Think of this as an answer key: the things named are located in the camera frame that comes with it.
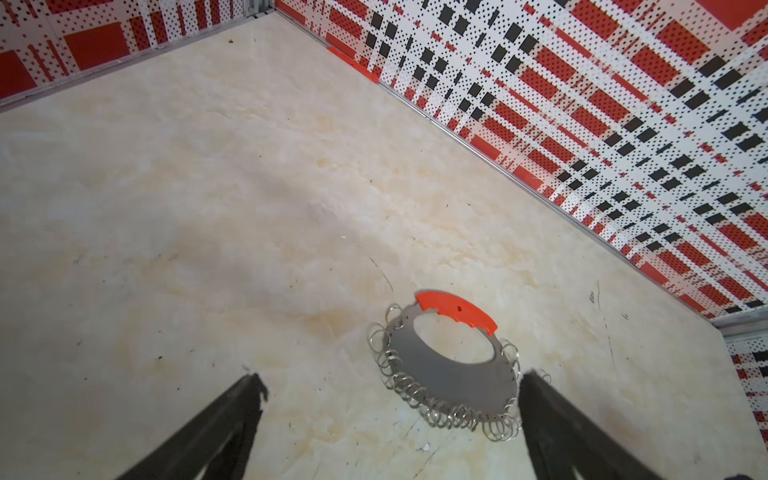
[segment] wall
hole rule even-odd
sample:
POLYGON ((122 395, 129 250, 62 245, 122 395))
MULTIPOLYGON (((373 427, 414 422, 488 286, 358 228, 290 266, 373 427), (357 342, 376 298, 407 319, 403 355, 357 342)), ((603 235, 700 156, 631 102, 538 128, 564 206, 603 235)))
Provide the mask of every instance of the wall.
POLYGON ((766 0, 276 4, 706 317, 768 302, 766 0))
POLYGON ((2 0, 0 104, 243 17, 243 0, 2 0))

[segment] black square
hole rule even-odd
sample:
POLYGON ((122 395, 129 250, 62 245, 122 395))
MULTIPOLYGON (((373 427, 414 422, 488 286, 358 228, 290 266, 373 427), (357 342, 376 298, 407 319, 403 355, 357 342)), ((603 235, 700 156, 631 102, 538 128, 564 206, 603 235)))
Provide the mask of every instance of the black square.
POLYGON ((435 70, 439 71, 440 73, 443 73, 445 71, 445 67, 447 66, 448 66, 448 62, 438 57, 437 63, 435 63, 435 70))
POLYGON ((613 133, 610 137, 606 138, 604 142, 608 144, 609 147, 613 147, 615 144, 619 143, 620 140, 621 135, 613 133))
POLYGON ((509 27, 509 30, 507 30, 507 34, 504 35, 504 38, 509 41, 515 41, 518 39, 521 31, 523 31, 523 29, 520 28, 520 25, 513 23, 512 26, 509 27))
POLYGON ((661 186, 666 188, 667 190, 672 190, 678 185, 680 185, 680 181, 675 177, 672 177, 671 179, 661 184, 661 186))
POLYGON ((689 101, 685 102, 685 105, 688 106, 691 110, 695 110, 698 108, 702 103, 709 100, 710 96, 705 94, 704 92, 700 91, 699 93, 695 94, 689 101))
POLYGON ((723 136, 727 138, 728 140, 733 140, 734 138, 738 137, 741 134, 745 134, 750 130, 749 127, 747 127, 744 123, 739 122, 729 128, 728 130, 723 132, 723 136))
POLYGON ((456 20, 456 25, 453 25, 453 31, 464 36, 464 32, 467 31, 467 25, 469 25, 467 19, 459 15, 458 20, 456 20))
POLYGON ((373 18, 371 18, 371 25, 373 25, 373 27, 376 30, 378 30, 378 29, 380 29, 382 27, 382 22, 383 21, 384 21, 384 18, 381 15, 379 15, 376 12, 373 12, 373 18))
POLYGON ((384 32, 384 35, 390 37, 392 40, 395 39, 395 34, 397 33, 397 25, 393 24, 392 22, 389 22, 386 24, 386 31, 384 32))
POLYGON ((707 222, 709 222, 710 225, 722 222, 723 220, 725 220, 725 216, 723 214, 714 214, 712 217, 707 217, 707 222))
POLYGON ((643 131, 643 133, 637 136, 637 139, 641 142, 647 142, 655 136, 656 136, 656 131, 653 128, 646 128, 643 131))
POLYGON ((702 173, 704 173, 706 170, 704 170, 702 167, 699 167, 698 165, 694 165, 693 168, 690 170, 683 172, 683 175, 685 175, 688 178, 698 177, 702 173))
POLYGON ((739 200, 739 198, 740 197, 738 195, 736 195, 734 192, 731 192, 718 198, 717 201, 719 201, 722 205, 725 205, 731 203, 734 200, 739 200))
POLYGON ((438 17, 441 22, 444 24, 451 23, 451 18, 453 17, 453 10, 451 10, 447 5, 442 6, 442 12, 440 12, 440 16, 438 17))
POLYGON ((425 48, 424 53, 422 53, 422 61, 428 64, 430 61, 432 61, 432 57, 434 56, 435 54, 432 52, 432 50, 425 48))
POLYGON ((723 65, 725 65, 725 60, 718 56, 714 56, 712 60, 709 60, 702 68, 699 68, 699 73, 701 73, 705 77, 709 77, 714 72, 718 71, 723 65))
POLYGON ((656 181, 659 181, 662 178, 666 177, 667 175, 668 175, 668 172, 665 169, 660 168, 648 176, 653 178, 656 181))
POLYGON ((706 212, 709 212, 712 209, 713 209, 712 205, 704 204, 704 205, 701 205, 700 207, 694 208, 694 212, 696 212, 699 215, 704 215, 706 212))
POLYGON ((682 97, 685 95, 691 88, 694 87, 694 83, 687 78, 684 78, 682 82, 675 85, 672 90, 670 90, 670 93, 674 95, 677 98, 682 97))
POLYGON ((480 0, 467 0, 467 3, 464 5, 464 8, 466 8, 472 13, 475 13, 475 11, 477 11, 479 6, 480 6, 480 0))
POLYGON ((507 49, 499 45, 496 47, 496 49, 493 51, 493 55, 491 55, 491 58, 496 60, 496 63, 501 63, 502 60, 504 60, 504 55, 507 54, 507 49))
POLYGON ((672 163, 672 166, 675 168, 682 168, 688 165, 692 160, 688 158, 687 155, 680 155, 678 158, 675 158, 670 163, 672 163))
POLYGON ((538 40, 529 35, 525 37, 525 40, 523 40, 522 45, 520 45, 520 49, 525 53, 531 53, 531 50, 533 50, 533 47, 535 47, 537 43, 538 40))
POLYGON ((765 140, 758 137, 757 135, 753 135, 747 138, 745 141, 741 141, 737 143, 736 146, 743 151, 748 151, 749 149, 755 148, 757 145, 762 144, 764 141, 765 140))
POLYGON ((731 70, 725 75, 723 75, 722 77, 715 80, 715 85, 717 85, 717 87, 720 90, 723 90, 724 88, 728 88, 729 86, 737 82, 740 78, 741 78, 741 73, 735 70, 731 70))
POLYGON ((643 121, 640 118, 635 117, 624 125, 624 129, 626 131, 636 131, 642 124, 643 121))
POLYGON ((513 56, 507 62, 507 70, 509 70, 509 73, 515 73, 515 70, 518 69, 520 64, 521 64, 520 59, 515 57, 515 56, 513 56))
POLYGON ((619 148, 618 152, 622 157, 626 157, 630 152, 632 152, 632 150, 634 150, 633 144, 624 144, 621 148, 619 148))
POLYGON ((749 204, 738 204, 734 208, 730 209, 734 215, 743 214, 744 212, 748 212, 750 210, 752 210, 752 207, 750 207, 749 204))

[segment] red square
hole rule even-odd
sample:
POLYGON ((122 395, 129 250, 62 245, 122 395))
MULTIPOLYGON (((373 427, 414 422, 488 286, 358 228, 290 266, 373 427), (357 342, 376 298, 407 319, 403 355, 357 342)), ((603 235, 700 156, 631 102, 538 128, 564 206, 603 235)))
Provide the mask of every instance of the red square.
POLYGON ((493 145, 480 138, 480 135, 475 135, 475 137, 472 138, 472 141, 469 143, 477 147, 478 150, 484 153, 491 160, 496 160, 501 153, 493 145))
POLYGON ((554 172, 558 171, 558 168, 560 168, 560 165, 547 158, 546 155, 538 150, 534 150, 528 154, 528 158, 536 162, 540 167, 544 168, 550 174, 553 174, 554 172))
POLYGON ((710 259, 688 242, 681 243, 677 249, 698 266, 707 265, 710 259))
POLYGON ((81 70, 123 58, 130 53, 120 22, 79 31, 65 36, 64 40, 81 70))
POLYGON ((501 138, 503 141, 509 143, 512 141, 513 138, 515 138, 515 134, 510 132, 504 125, 498 123, 493 118, 488 117, 487 120, 485 120, 485 128, 488 128, 490 131, 492 131, 497 137, 501 138))
POLYGON ((730 300, 728 300, 722 293, 718 292, 717 289, 711 285, 704 285, 699 288, 699 291, 709 297, 709 299, 715 302, 716 305, 723 306, 730 303, 730 300))
POLYGON ((613 121, 619 121, 629 113, 629 110, 622 107, 619 102, 615 101, 610 95, 602 90, 594 92, 592 96, 589 97, 589 101, 608 117, 611 117, 611 120, 613 121))
POLYGON ((538 55, 536 55, 536 61, 562 81, 571 80, 571 77, 576 74, 575 68, 571 67, 546 47, 542 48, 538 55))
POLYGON ((522 130, 525 128, 525 125, 528 124, 528 121, 525 120, 520 114, 501 102, 496 105, 496 109, 494 111, 501 115, 502 118, 504 118, 506 121, 513 124, 519 130, 522 130))
POLYGON ((632 57, 632 63, 640 67, 659 84, 666 84, 677 76, 678 72, 669 65, 658 53, 646 45, 632 57))
MULTIPOLYGON (((523 180, 523 182, 525 182, 530 188, 532 188, 534 190, 538 190, 538 188, 541 186, 541 184, 544 183, 541 180, 539 180, 534 174, 532 174, 528 170, 525 170, 523 167, 515 168, 515 171, 513 171, 512 174, 515 175, 520 180, 523 180)), ((557 205, 560 205, 560 204, 563 203, 564 200, 565 199, 563 199, 559 204, 558 204, 557 200, 555 200, 554 202, 557 205)))
POLYGON ((547 137, 546 140, 541 142, 541 146, 552 152, 557 158, 564 163, 568 163, 574 157, 574 155, 566 148, 554 141, 551 137, 547 137))
POLYGON ((643 265, 640 267, 640 271, 648 275, 651 280, 658 283, 659 285, 664 285, 669 281, 664 275, 661 274, 659 270, 656 270, 654 266, 648 262, 643 263, 643 265))
POLYGON ((571 15, 581 20, 581 23, 589 27, 594 33, 607 40, 613 32, 619 28, 618 22, 609 17, 589 0, 580 0, 576 4, 571 15))
POLYGON ((584 128, 600 137, 608 129, 608 126, 601 122, 593 114, 589 113, 584 107, 579 107, 572 115, 574 120, 582 124, 584 128))
POLYGON ((690 272, 688 265, 683 263, 682 260, 677 258, 674 253, 670 251, 662 252, 658 254, 658 257, 664 261, 667 265, 672 267, 672 270, 678 272, 680 275, 690 272))
POLYGON ((366 19, 366 15, 368 15, 368 7, 366 7, 366 4, 362 3, 360 0, 338 0, 338 2, 347 7, 353 14, 363 20, 366 19))
POLYGON ((710 49, 675 20, 669 23, 656 37, 688 64, 694 63, 710 49))
POLYGON ((766 6, 766 0, 696 0, 718 20, 731 30, 739 28, 748 18, 752 18, 760 9, 766 6))
POLYGON ((749 238, 746 233, 741 231, 739 227, 736 225, 733 225, 729 223, 728 225, 725 225, 723 227, 718 228, 718 230, 728 237, 728 239, 732 242, 734 242, 740 249, 746 250, 748 248, 752 248, 755 245, 757 245, 757 242, 755 240, 752 240, 749 238))
POLYGON ((554 94, 558 93, 557 87, 546 81, 544 77, 530 68, 526 69, 523 74, 520 75, 520 79, 531 85, 534 90, 547 99, 554 97, 554 94))
POLYGON ((37 87, 35 80, 29 74, 16 52, 5 51, 0 53, 0 98, 10 97, 13 94, 37 87))

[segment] scratch mark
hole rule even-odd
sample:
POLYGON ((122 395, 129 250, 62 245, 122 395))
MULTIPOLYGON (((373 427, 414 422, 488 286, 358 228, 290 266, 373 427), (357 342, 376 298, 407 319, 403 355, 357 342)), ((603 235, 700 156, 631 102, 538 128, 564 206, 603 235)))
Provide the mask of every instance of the scratch mark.
POLYGON ((392 284, 389 283, 389 279, 386 277, 386 274, 384 273, 384 270, 382 270, 381 267, 379 266, 379 264, 377 264, 376 262, 373 262, 373 264, 376 265, 376 268, 378 268, 379 272, 382 273, 382 275, 384 276, 384 280, 386 280, 386 282, 389 284, 389 289, 392 291, 392 293, 394 293, 395 289, 393 289, 392 288, 392 284))
POLYGON ((605 321, 605 317, 603 317, 603 324, 605 325, 605 334, 608 335, 608 348, 611 349, 611 361, 614 363, 614 366, 616 366, 616 360, 614 359, 614 347, 611 345, 611 334, 608 333, 608 322, 605 321))
POLYGON ((443 446, 443 445, 445 445, 446 443, 448 443, 448 442, 450 442, 450 441, 451 441, 451 438, 453 437, 453 434, 454 434, 454 433, 455 433, 455 432, 452 432, 452 433, 451 433, 451 435, 448 435, 448 438, 447 438, 447 439, 445 439, 445 441, 444 441, 443 443, 441 443, 441 444, 440 444, 440 446, 439 446, 438 448, 436 448, 434 452, 432 452, 432 454, 429 456, 429 458, 427 459, 427 461, 426 461, 426 462, 424 462, 424 465, 422 465, 422 467, 419 469, 419 471, 418 471, 418 472, 416 472, 416 475, 414 475, 414 476, 413 476, 413 478, 414 478, 414 479, 415 479, 416 477, 418 477, 418 476, 419 476, 419 474, 420 474, 421 472, 423 472, 423 471, 424 471, 424 468, 426 468, 427 464, 428 464, 428 463, 429 463, 429 462, 432 460, 432 457, 434 457, 434 456, 435 456, 435 454, 436 454, 437 452, 439 452, 439 451, 440 451, 440 449, 442 448, 442 446, 443 446))
POLYGON ((411 428, 410 428, 410 429, 408 429, 408 431, 406 432, 406 436, 405 436, 405 437, 402 437, 402 439, 403 439, 403 440, 405 440, 405 439, 406 439, 406 437, 408 436, 408 434, 411 432, 411 430, 413 430, 413 427, 415 427, 415 426, 416 426, 416 423, 418 423, 418 422, 419 422, 419 419, 416 419, 416 421, 415 421, 415 422, 413 422, 413 425, 411 425, 411 428))

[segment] metal ring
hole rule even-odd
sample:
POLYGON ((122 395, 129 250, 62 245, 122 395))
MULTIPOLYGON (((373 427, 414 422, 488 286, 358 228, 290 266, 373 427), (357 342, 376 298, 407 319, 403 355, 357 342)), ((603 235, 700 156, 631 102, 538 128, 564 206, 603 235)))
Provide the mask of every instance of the metal ring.
POLYGON ((403 315, 405 315, 405 314, 406 314, 406 312, 405 312, 405 310, 403 310, 403 309, 402 309, 402 307, 401 307, 400 305, 398 305, 397 303, 393 303, 392 305, 390 305, 390 306, 388 306, 388 307, 387 307, 387 309, 386 309, 386 313, 384 314, 384 320, 386 321, 386 324, 387 324, 387 325, 389 325, 389 314, 390 314, 390 313, 391 313, 393 310, 400 310, 400 322, 399 322, 400 324, 399 324, 399 325, 395 325, 395 326, 394 326, 394 328, 395 328, 395 330, 397 330, 397 329, 401 329, 401 328, 402 328, 402 326, 403 326, 403 323, 402 323, 402 316, 403 316, 403 315))

